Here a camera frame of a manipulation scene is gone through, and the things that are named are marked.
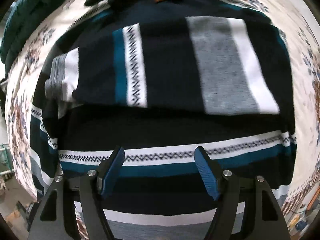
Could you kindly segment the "striped knit sweater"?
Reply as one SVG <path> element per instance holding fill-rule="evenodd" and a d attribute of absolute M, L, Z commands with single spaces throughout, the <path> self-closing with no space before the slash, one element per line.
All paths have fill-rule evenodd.
<path fill-rule="evenodd" d="M 263 13 L 219 0 L 113 0 L 53 45 L 31 106 L 32 177 L 125 159 L 104 213 L 119 239 L 203 239 L 217 202 L 194 161 L 263 176 L 283 194 L 296 159 L 289 54 Z"/>

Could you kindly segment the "floral bed blanket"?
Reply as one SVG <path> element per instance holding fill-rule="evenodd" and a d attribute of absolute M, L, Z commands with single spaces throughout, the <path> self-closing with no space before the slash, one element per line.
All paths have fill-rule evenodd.
<path fill-rule="evenodd" d="M 75 25 L 109 9 L 113 0 L 85 6 L 65 0 L 33 31 L 8 72 L 5 120 L 17 181 L 40 203 L 32 177 L 31 106 L 44 62 L 56 41 Z M 219 0 L 263 13 L 279 30 L 289 54 L 296 159 L 290 185 L 273 194 L 289 218 L 310 191 L 319 186 L 319 43 L 304 17 L 289 0 Z"/>

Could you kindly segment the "folded teal velvet quilt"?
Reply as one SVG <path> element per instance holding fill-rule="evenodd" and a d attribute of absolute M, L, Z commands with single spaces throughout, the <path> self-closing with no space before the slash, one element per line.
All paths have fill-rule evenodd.
<path fill-rule="evenodd" d="M 4 28 L 1 61 L 8 73 L 33 31 L 65 0 L 18 0 Z"/>

